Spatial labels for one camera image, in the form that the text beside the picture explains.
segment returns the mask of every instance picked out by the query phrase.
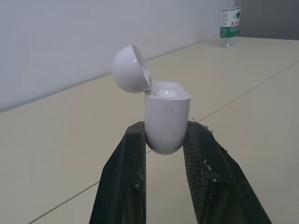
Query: tile grout line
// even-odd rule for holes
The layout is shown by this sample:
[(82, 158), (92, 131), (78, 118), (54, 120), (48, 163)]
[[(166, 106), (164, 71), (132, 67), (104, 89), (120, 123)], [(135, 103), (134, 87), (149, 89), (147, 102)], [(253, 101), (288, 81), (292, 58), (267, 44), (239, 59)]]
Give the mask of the tile grout line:
[(286, 68), (282, 69), (281, 71), (279, 71), (279, 72), (276, 73), (275, 75), (273, 75), (273, 76), (267, 78), (266, 80), (262, 81), (260, 84), (254, 86), (253, 88), (251, 88), (251, 89), (248, 90), (247, 92), (241, 94), (241, 95), (238, 96), (237, 98), (235, 98), (235, 99), (233, 99), (232, 101), (228, 102), (227, 104), (223, 105), (222, 107), (220, 107), (220, 108), (217, 109), (216, 111), (214, 111), (214, 112), (210, 113), (209, 115), (205, 116), (203, 119), (197, 121), (197, 123), (203, 121), (203, 120), (206, 119), (207, 117), (209, 117), (209, 116), (213, 115), (214, 113), (218, 112), (219, 110), (221, 110), (222, 108), (226, 107), (226, 106), (229, 105), (230, 103), (234, 102), (234, 101), (237, 100), (238, 98), (240, 98), (240, 97), (244, 96), (245, 94), (249, 93), (250, 91), (254, 90), (256, 87), (258, 87), (258, 86), (262, 85), (263, 83), (267, 82), (268, 80), (274, 78), (276, 75), (278, 75), (278, 74), (280, 74), (281, 72), (283, 72), (284, 70), (290, 68), (291, 66), (293, 66), (293, 65), (296, 64), (297, 62), (299, 62), (299, 60), (297, 60), (297, 61), (294, 62), (293, 64), (290, 64), (289, 66), (287, 66)]
[[(219, 109), (217, 109), (216, 111), (214, 111), (214, 112), (210, 113), (209, 115), (205, 116), (203, 119), (199, 120), (198, 122), (201, 122), (201, 121), (203, 121), (204, 119), (206, 119), (207, 117), (209, 117), (209, 116), (213, 115), (214, 113), (218, 112), (219, 110), (221, 110), (222, 108), (224, 108), (224, 107), (226, 107), (227, 105), (231, 104), (232, 102), (236, 101), (237, 99), (241, 98), (241, 97), (242, 97), (242, 96), (244, 96), (245, 94), (247, 94), (247, 93), (251, 92), (251, 91), (252, 91), (252, 90), (254, 90), (256, 87), (258, 87), (258, 86), (260, 86), (260, 85), (264, 84), (265, 82), (267, 82), (268, 80), (270, 80), (270, 79), (274, 78), (276, 75), (280, 74), (280, 73), (281, 73), (281, 72), (283, 72), (284, 70), (286, 70), (286, 69), (290, 68), (291, 66), (293, 66), (293, 65), (294, 65), (294, 64), (296, 64), (297, 62), (299, 62), (299, 60), (297, 60), (296, 62), (294, 62), (294, 63), (290, 64), (289, 66), (287, 66), (286, 68), (282, 69), (281, 71), (279, 71), (279, 72), (278, 72), (278, 73), (276, 73), (275, 75), (273, 75), (273, 76), (271, 76), (271, 77), (267, 78), (266, 80), (262, 81), (260, 84), (258, 84), (258, 85), (256, 85), (256, 86), (254, 86), (253, 88), (251, 88), (251, 89), (250, 89), (250, 90), (248, 90), (247, 92), (245, 92), (245, 93), (241, 94), (241, 95), (240, 95), (240, 96), (238, 96), (237, 98), (235, 98), (235, 99), (231, 100), (230, 102), (228, 102), (227, 104), (223, 105), (222, 107), (220, 107), (220, 108), (219, 108)], [(95, 185), (96, 185), (96, 184), (98, 184), (98, 183), (99, 183), (99, 181), (98, 181), (98, 182), (96, 182), (96, 183), (94, 183), (94, 184), (93, 184), (93, 185), (91, 185), (90, 187), (86, 188), (85, 190), (83, 190), (83, 191), (79, 192), (78, 194), (74, 195), (73, 197), (69, 198), (68, 200), (66, 200), (66, 201), (62, 202), (61, 204), (59, 204), (58, 206), (54, 207), (53, 209), (51, 209), (51, 210), (47, 211), (46, 213), (42, 214), (40, 217), (38, 217), (38, 218), (34, 219), (33, 221), (29, 222), (28, 224), (32, 224), (33, 222), (37, 221), (38, 219), (40, 219), (40, 218), (44, 217), (45, 215), (47, 215), (47, 214), (49, 214), (50, 212), (52, 212), (53, 210), (55, 210), (55, 209), (59, 208), (61, 205), (63, 205), (63, 204), (65, 204), (65, 203), (67, 203), (67, 202), (68, 202), (68, 201), (70, 201), (71, 199), (73, 199), (73, 198), (77, 197), (78, 195), (82, 194), (83, 192), (87, 191), (88, 189), (92, 188), (93, 186), (95, 186)]]
[(67, 203), (67, 202), (68, 202), (68, 201), (70, 201), (71, 199), (73, 199), (73, 198), (77, 197), (78, 195), (82, 194), (83, 192), (87, 191), (88, 189), (92, 188), (93, 186), (95, 186), (95, 185), (96, 185), (96, 184), (98, 184), (98, 183), (99, 183), (99, 181), (98, 181), (98, 182), (96, 182), (96, 183), (94, 183), (93, 185), (89, 186), (89, 187), (88, 187), (88, 188), (86, 188), (85, 190), (83, 190), (83, 191), (81, 191), (81, 192), (77, 193), (77, 194), (76, 194), (76, 195), (74, 195), (73, 197), (71, 197), (71, 198), (67, 199), (66, 201), (62, 202), (61, 204), (59, 204), (58, 206), (54, 207), (53, 209), (51, 209), (51, 210), (47, 211), (46, 213), (42, 214), (41, 216), (37, 217), (36, 219), (34, 219), (33, 221), (31, 221), (31, 222), (30, 222), (30, 223), (28, 223), (28, 224), (32, 224), (32, 223), (34, 223), (34, 222), (35, 222), (35, 221), (37, 221), (38, 219), (40, 219), (40, 218), (44, 217), (45, 215), (47, 215), (47, 214), (49, 214), (50, 212), (52, 212), (53, 210), (55, 210), (55, 209), (59, 208), (61, 205), (63, 205), (63, 204), (65, 204), (65, 203)]

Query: open lid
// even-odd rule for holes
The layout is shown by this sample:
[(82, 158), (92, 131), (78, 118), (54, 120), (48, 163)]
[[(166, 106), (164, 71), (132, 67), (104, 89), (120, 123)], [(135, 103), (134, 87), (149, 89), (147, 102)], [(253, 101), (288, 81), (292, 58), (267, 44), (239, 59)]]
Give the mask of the open lid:
[(138, 93), (151, 90), (149, 70), (139, 49), (132, 44), (117, 53), (111, 72), (116, 84), (126, 92)]

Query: beige tile floor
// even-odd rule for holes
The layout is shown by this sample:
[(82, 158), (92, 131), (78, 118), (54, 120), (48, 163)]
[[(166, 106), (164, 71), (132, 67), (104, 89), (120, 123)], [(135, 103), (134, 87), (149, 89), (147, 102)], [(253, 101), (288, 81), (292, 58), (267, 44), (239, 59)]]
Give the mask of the beige tile floor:
[[(214, 130), (273, 223), (296, 223), (299, 208), (298, 61), (298, 41), (241, 38), (236, 49), (211, 39), (148, 62), (152, 80), (190, 92), (190, 119)], [(88, 223), (89, 187), (139, 120), (143, 95), (111, 76), (0, 113), (0, 223)], [(181, 150), (147, 154), (147, 220), (196, 223)]]

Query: water bottle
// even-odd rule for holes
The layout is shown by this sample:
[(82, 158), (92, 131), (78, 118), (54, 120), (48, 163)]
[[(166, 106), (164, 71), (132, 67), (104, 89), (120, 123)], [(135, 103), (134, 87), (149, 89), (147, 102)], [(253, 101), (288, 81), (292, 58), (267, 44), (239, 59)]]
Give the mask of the water bottle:
[(222, 0), (220, 46), (231, 48), (239, 42), (241, 0)]

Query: white plastic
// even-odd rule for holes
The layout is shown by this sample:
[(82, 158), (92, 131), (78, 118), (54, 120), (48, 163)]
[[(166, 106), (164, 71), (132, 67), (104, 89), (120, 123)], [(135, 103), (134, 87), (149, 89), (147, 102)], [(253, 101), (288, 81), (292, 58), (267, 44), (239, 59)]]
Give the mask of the white plastic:
[(131, 93), (145, 92), (151, 89), (151, 79), (140, 51), (134, 45), (122, 49), (112, 63), (112, 76), (116, 84)]
[(151, 82), (137, 47), (129, 45), (114, 58), (112, 76), (117, 85), (131, 93), (145, 92), (145, 136), (158, 154), (172, 154), (185, 140), (190, 95), (177, 83)]
[(185, 140), (190, 95), (177, 83), (152, 82), (145, 93), (144, 129), (148, 146), (158, 154), (172, 154)]

